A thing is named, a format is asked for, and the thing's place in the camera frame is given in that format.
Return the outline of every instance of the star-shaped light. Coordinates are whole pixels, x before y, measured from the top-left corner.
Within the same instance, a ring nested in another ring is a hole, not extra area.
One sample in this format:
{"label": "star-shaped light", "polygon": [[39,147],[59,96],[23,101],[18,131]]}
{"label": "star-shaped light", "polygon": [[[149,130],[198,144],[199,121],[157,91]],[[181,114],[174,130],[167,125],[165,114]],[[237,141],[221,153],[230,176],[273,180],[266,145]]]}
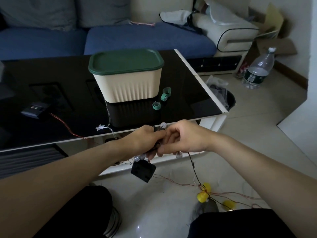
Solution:
{"label": "star-shaped light", "polygon": [[96,129],[97,129],[97,131],[99,131],[101,129],[103,130],[104,128],[107,128],[107,127],[105,127],[105,125],[99,124],[99,126]]}

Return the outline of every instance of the black strap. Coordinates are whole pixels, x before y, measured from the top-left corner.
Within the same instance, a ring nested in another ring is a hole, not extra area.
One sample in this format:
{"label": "black strap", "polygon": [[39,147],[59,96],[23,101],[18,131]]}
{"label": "black strap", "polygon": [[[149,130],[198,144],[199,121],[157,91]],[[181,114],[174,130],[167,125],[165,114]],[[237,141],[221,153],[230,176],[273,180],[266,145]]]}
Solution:
{"label": "black strap", "polygon": [[177,25],[177,24],[174,24],[174,23],[171,23],[171,22],[166,22],[162,18],[161,18],[161,20],[164,23],[170,24],[170,25],[172,25],[174,27],[186,30],[188,32],[193,32],[193,33],[197,33],[197,34],[200,34],[200,35],[203,34],[203,30],[201,28],[194,26],[194,24],[193,24],[193,14],[192,13],[187,17],[187,23],[185,25],[183,25],[183,26],[180,26],[180,25]]}

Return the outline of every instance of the black piping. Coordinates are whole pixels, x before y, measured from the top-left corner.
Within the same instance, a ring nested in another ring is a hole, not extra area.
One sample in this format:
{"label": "black piping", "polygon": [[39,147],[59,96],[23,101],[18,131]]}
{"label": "black piping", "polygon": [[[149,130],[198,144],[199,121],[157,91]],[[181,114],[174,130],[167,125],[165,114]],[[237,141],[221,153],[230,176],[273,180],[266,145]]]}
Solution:
{"label": "black piping", "polygon": [[[230,31],[230,30],[259,30],[259,29],[257,29],[257,28],[231,28],[231,29],[228,29],[227,31]],[[217,49],[218,49],[218,51],[220,51],[220,52],[222,52],[222,53],[237,53],[237,52],[247,52],[247,51],[250,50],[250,49],[248,49],[248,50],[231,51],[231,52],[230,52],[230,51],[228,51],[228,52],[223,52],[223,51],[219,50],[218,45],[219,45],[219,43],[220,43],[220,40],[221,40],[222,36],[223,36],[227,31],[225,31],[225,32],[220,36],[220,38],[219,38],[219,40],[218,40],[218,43],[217,43]]]}

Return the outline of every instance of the person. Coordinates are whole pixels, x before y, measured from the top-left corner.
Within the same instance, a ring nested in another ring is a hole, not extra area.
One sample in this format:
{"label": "person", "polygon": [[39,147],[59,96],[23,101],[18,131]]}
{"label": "person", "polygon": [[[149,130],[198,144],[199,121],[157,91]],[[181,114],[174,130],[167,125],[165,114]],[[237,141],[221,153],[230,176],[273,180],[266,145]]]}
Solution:
{"label": "person", "polygon": [[[158,140],[159,156],[177,151],[219,154],[273,209],[203,213],[191,224],[188,237],[316,236],[317,180],[186,120],[166,131],[153,130],[145,125],[122,139],[0,180],[0,237],[101,237],[111,195],[104,187],[86,185],[112,164],[150,150]],[[147,155],[151,160],[155,152]]]}

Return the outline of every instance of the beige plastic container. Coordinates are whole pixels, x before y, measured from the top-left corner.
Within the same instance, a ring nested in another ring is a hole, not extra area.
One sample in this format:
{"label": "beige plastic container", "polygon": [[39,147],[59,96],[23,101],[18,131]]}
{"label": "beige plastic container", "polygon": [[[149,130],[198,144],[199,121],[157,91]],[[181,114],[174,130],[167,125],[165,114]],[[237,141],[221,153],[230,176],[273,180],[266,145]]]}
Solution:
{"label": "beige plastic container", "polygon": [[159,93],[164,61],[150,49],[125,49],[94,54],[89,71],[109,103],[153,98]]}

